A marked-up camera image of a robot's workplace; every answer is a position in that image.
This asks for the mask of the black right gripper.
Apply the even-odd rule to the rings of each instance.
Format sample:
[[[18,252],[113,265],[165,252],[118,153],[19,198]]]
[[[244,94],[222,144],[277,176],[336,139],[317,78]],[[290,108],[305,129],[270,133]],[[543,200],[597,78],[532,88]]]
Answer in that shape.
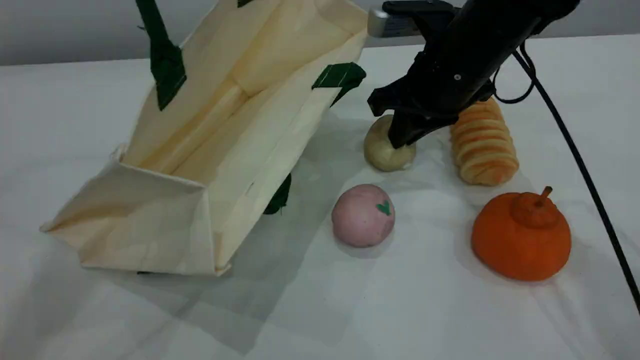
[[[519,43],[521,25],[510,20],[452,22],[416,57],[403,84],[375,88],[368,96],[374,116],[396,111],[387,132],[391,146],[395,150],[411,146],[454,125],[456,114]]]

